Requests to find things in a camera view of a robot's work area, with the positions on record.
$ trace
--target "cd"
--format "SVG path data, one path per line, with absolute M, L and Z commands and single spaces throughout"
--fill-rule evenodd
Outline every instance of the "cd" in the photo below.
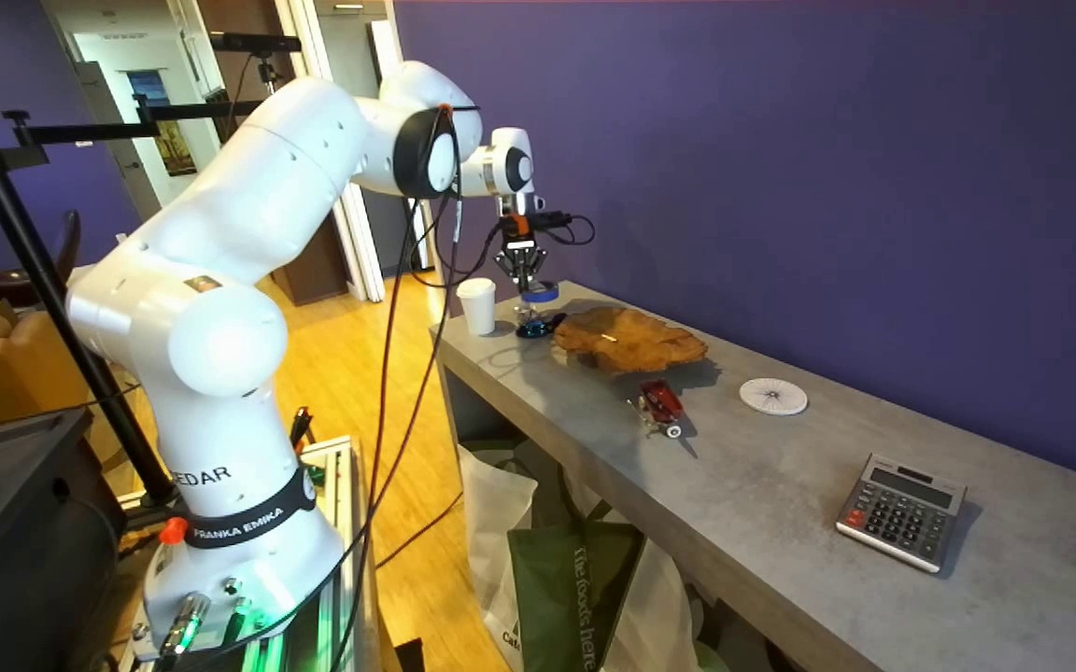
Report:
M 750 377 L 739 385 L 739 401 L 763 415 L 804 415 L 807 394 L 779 377 Z

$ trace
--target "calculator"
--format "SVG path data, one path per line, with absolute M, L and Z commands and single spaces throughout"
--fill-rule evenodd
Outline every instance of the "calculator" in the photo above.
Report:
M 871 456 L 841 504 L 836 530 L 940 577 L 961 504 L 961 487 Z

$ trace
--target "black cable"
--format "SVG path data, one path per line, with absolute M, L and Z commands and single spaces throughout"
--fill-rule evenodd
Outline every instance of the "black cable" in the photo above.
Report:
M 448 121 L 448 115 L 434 115 L 430 137 L 438 137 L 440 132 L 452 132 L 452 121 Z M 455 153 L 452 153 L 452 157 L 455 157 L 452 189 L 460 189 L 460 135 L 455 135 L 455 132 L 452 132 L 452 142 L 455 142 Z M 434 216 L 434 224 L 430 224 L 427 233 L 434 233 L 434 227 L 440 224 L 452 189 L 440 194 L 438 216 Z M 409 245 L 418 245 L 418 243 L 423 243 L 423 241 L 402 237 L 402 243 L 399 243 L 399 264 L 396 264 L 396 270 L 408 264 L 408 253 L 409 253 Z M 423 381 L 418 381 L 418 394 L 414 394 L 414 404 L 409 404 L 409 415 L 408 415 L 399 450 L 396 450 L 396 456 L 392 456 L 392 465 L 389 465 L 389 476 L 383 476 L 383 482 L 379 482 L 379 456 L 383 456 L 379 450 L 383 450 L 383 425 L 389 425 L 389 362 L 392 362 L 399 285 L 402 285 L 402 277 L 399 277 L 399 279 L 392 285 L 392 290 L 389 290 L 389 324 L 383 324 L 383 348 L 379 348 L 377 445 L 374 445 L 371 508 L 367 508 L 362 530 L 374 528 L 374 514 L 379 511 L 379 504 L 383 504 L 383 498 L 389 498 L 389 487 L 392 487 L 392 479 L 399 476 L 399 465 L 402 465 L 402 456 L 408 456 L 408 450 L 409 450 L 409 435 L 414 435 L 414 425 L 418 425 L 418 411 L 423 411 L 423 401 L 427 401 L 427 387 L 430 387 L 430 374 L 434 374 L 434 367 L 438 367 L 438 345 L 440 345 L 440 330 L 444 330 L 444 309 L 440 309 L 440 321 L 438 321 L 434 345 L 430 345 L 430 357 L 427 357 L 427 374 L 423 374 Z M 352 634 L 354 634 L 357 600 L 362 600 L 367 557 L 371 557 L 371 553 L 362 548 L 362 557 L 357 557 L 357 577 L 354 577 L 354 599 L 352 599 L 352 619 L 348 619 L 348 626 L 343 626 L 343 634 L 338 634 L 337 666 L 343 662 L 348 642 L 352 642 Z
M 484 270 L 488 250 L 504 237 L 504 227 L 509 227 L 509 221 L 499 216 L 488 227 L 477 259 L 470 262 L 470 270 L 460 270 L 455 262 L 440 259 L 444 270 L 452 270 L 452 279 L 448 279 L 452 287 Z M 559 208 L 530 213 L 530 227 L 533 227 L 533 241 L 546 237 L 546 241 L 551 241 L 559 245 L 590 245 L 599 241 L 599 224 L 590 216 L 559 213 Z
M 462 487 L 427 528 L 418 528 L 408 543 L 399 543 L 392 553 L 383 553 L 377 562 L 377 570 L 389 569 L 399 553 L 408 553 L 418 539 L 427 539 L 438 523 L 444 523 L 455 511 L 460 499 L 462 499 Z

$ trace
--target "cup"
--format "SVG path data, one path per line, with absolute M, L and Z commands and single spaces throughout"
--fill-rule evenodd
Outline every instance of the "cup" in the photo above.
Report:
M 494 277 L 468 277 L 460 287 L 460 306 L 470 336 L 488 336 L 498 330 L 498 285 Z

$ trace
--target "cardboard box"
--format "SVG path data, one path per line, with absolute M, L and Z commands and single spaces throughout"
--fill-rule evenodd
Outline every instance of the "cardboard box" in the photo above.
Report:
M 84 407 L 89 387 L 46 309 L 17 309 L 0 336 L 0 422 Z

